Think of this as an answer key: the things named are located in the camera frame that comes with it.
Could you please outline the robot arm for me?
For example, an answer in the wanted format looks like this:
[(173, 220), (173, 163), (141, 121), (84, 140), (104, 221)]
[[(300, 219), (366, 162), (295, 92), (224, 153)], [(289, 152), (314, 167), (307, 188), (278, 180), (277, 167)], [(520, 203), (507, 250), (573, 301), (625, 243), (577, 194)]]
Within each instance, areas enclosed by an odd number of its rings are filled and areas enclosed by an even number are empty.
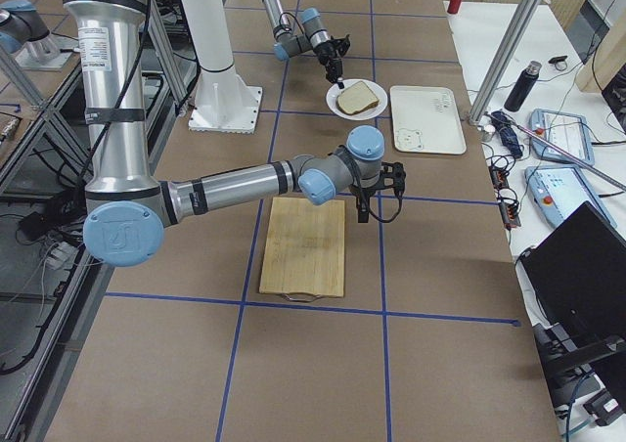
[(350, 35), (334, 37), (316, 8), (308, 8), (297, 16), (283, 7), (282, 0), (261, 2), (272, 28), (276, 58), (279, 61), (288, 61), (311, 51), (324, 67), (326, 79), (343, 90), (342, 59), (351, 46)]
[[(148, 161), (146, 111), (140, 61), (153, 0), (63, 0), (77, 24), (85, 120), (93, 178), (84, 187), (87, 214), (83, 242), (95, 258), (117, 267), (141, 264), (160, 248), (164, 229), (189, 216), (248, 201), (301, 192), (315, 205), (349, 190), (358, 221), (375, 217), (369, 198), (392, 187), (393, 164), (382, 161), (384, 139), (372, 126), (353, 129), (345, 144), (325, 157), (292, 159), (241, 168), (185, 182), (159, 182)], [(199, 67), (190, 128), (253, 133), (262, 88), (236, 72), (223, 0), (182, 0)], [(341, 81), (345, 45), (306, 10), (303, 50), (312, 50)]]

